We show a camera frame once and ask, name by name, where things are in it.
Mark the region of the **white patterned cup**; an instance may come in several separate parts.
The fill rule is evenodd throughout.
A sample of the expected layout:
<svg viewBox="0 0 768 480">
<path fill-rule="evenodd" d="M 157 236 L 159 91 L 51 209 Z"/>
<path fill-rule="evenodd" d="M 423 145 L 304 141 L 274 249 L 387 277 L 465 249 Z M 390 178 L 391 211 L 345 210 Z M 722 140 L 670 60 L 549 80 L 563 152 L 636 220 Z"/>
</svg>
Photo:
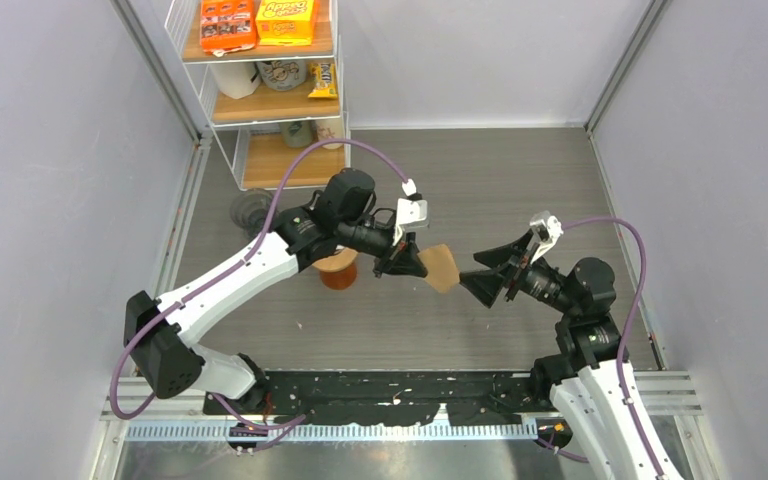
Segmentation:
<svg viewBox="0 0 768 480">
<path fill-rule="evenodd" d="M 318 141 L 345 137 L 344 124 L 340 117 L 316 119 L 314 126 Z"/>
</svg>

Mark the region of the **printed white mug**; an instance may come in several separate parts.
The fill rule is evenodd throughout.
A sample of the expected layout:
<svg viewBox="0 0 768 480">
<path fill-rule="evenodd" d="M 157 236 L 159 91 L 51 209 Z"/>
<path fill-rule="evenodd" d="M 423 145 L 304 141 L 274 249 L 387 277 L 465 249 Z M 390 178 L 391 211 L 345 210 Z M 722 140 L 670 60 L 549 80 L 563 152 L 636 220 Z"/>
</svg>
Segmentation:
<svg viewBox="0 0 768 480">
<path fill-rule="evenodd" d="M 304 83 L 308 67 L 304 60 L 271 60 L 256 63 L 264 85 L 275 91 L 289 91 Z"/>
</svg>

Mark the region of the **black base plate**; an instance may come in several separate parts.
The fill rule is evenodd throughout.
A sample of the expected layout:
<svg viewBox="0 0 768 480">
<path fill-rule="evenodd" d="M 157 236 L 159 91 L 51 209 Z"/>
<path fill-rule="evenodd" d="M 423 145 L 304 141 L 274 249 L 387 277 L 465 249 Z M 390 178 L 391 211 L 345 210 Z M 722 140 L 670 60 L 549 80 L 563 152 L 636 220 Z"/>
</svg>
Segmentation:
<svg viewBox="0 0 768 480">
<path fill-rule="evenodd" d="M 544 368 L 505 370 L 270 370 L 235 412 L 280 423 L 408 427 L 444 411 L 452 426 L 512 425 L 525 413 L 550 412 L 563 378 Z"/>
</svg>

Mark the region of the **round wooden dripper stand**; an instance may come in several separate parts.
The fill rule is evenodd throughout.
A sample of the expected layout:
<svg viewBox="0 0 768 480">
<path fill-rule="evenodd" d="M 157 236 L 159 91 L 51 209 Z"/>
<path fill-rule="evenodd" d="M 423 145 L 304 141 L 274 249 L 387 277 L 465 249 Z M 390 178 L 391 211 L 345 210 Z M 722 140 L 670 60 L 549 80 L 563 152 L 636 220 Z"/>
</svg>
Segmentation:
<svg viewBox="0 0 768 480">
<path fill-rule="evenodd" d="M 348 247 L 338 249 L 333 255 L 315 261 L 312 266 L 322 273 L 338 273 L 353 266 L 358 252 Z"/>
</svg>

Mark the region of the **orange snack box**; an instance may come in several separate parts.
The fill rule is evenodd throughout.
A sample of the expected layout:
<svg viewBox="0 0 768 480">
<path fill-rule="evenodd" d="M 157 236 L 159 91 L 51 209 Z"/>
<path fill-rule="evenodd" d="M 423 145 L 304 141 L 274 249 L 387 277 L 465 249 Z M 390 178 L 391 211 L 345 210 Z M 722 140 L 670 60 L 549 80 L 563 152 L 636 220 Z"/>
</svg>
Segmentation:
<svg viewBox="0 0 768 480">
<path fill-rule="evenodd" d="M 199 13 L 199 43 L 209 55 L 251 50 L 257 46 L 255 3 L 249 0 L 204 0 Z"/>
</svg>

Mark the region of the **brown paper filter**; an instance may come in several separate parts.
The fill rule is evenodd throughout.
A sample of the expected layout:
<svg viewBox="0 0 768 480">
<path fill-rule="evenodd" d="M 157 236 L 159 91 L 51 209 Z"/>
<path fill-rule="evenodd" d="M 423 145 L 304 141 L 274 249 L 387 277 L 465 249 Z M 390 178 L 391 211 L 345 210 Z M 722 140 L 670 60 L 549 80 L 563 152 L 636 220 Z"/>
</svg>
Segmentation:
<svg viewBox="0 0 768 480">
<path fill-rule="evenodd" d="M 440 294 L 448 293 L 460 282 L 460 270 L 451 249 L 438 244 L 419 252 L 419 260 L 427 270 L 424 281 Z"/>
</svg>

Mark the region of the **yellow candy bag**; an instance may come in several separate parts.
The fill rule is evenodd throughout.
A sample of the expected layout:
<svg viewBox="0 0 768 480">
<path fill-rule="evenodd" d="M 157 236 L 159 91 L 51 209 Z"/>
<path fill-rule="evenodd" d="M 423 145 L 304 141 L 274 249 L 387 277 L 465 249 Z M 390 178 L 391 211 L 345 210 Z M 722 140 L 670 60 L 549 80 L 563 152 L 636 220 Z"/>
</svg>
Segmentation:
<svg viewBox="0 0 768 480">
<path fill-rule="evenodd" d="M 311 99 L 337 99 L 338 86 L 336 66 L 333 62 L 313 62 L 309 67 L 313 78 L 313 88 L 308 94 Z"/>
</svg>

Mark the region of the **yellow snack box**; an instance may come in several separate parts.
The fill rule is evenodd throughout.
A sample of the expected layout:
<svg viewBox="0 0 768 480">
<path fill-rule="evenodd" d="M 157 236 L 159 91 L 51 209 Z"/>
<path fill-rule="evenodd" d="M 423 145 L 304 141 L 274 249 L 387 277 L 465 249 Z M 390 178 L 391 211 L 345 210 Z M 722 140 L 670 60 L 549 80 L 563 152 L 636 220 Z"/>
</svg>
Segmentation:
<svg viewBox="0 0 768 480">
<path fill-rule="evenodd" d="M 266 46 L 311 45 L 317 15 L 316 0 L 261 1 L 255 19 L 260 43 Z"/>
</svg>

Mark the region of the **amber glass jar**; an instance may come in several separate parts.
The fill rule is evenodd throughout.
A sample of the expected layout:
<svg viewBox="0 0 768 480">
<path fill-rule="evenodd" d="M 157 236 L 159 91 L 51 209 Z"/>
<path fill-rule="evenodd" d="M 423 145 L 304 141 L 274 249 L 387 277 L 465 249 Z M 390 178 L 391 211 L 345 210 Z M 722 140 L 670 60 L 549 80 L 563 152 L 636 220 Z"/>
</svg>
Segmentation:
<svg viewBox="0 0 768 480">
<path fill-rule="evenodd" d="M 339 271 L 319 271 L 322 283 L 331 290 L 345 290 L 351 287 L 357 278 L 357 266 L 352 263 Z"/>
</svg>

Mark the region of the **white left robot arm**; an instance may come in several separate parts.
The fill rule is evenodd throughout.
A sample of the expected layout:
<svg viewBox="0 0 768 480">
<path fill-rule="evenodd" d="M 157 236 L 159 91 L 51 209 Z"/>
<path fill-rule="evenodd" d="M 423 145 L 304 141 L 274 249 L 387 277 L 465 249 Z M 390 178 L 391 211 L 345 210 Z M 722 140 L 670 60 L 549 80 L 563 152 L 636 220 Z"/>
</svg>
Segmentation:
<svg viewBox="0 0 768 480">
<path fill-rule="evenodd" d="M 376 275 L 423 278 L 414 230 L 428 223 L 427 201 L 413 182 L 386 223 L 375 219 L 375 182 L 360 170 L 334 175 L 311 200 L 265 221 L 257 236 L 220 265 L 158 298 L 134 294 L 126 303 L 124 346 L 152 390 L 169 399 L 193 388 L 222 395 L 240 412 L 258 412 L 267 398 L 254 364 L 201 346 L 229 313 L 267 288 L 340 249 L 374 257 Z"/>
</svg>

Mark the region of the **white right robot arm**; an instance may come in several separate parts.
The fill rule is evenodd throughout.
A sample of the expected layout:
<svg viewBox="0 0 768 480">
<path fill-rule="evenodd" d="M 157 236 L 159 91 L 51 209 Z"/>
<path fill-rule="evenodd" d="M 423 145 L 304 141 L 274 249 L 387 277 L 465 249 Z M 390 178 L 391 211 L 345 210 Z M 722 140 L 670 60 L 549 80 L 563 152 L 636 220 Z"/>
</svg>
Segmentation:
<svg viewBox="0 0 768 480">
<path fill-rule="evenodd" d="M 624 336 L 611 315 L 612 267 L 585 257 L 562 274 L 542 256 L 550 239 L 530 231 L 475 253 L 482 267 L 461 273 L 461 285 L 486 307 L 499 297 L 511 301 L 525 294 L 560 312 L 559 351 L 534 362 L 531 397 L 562 415 L 598 478 L 681 478 L 645 411 Z"/>
</svg>

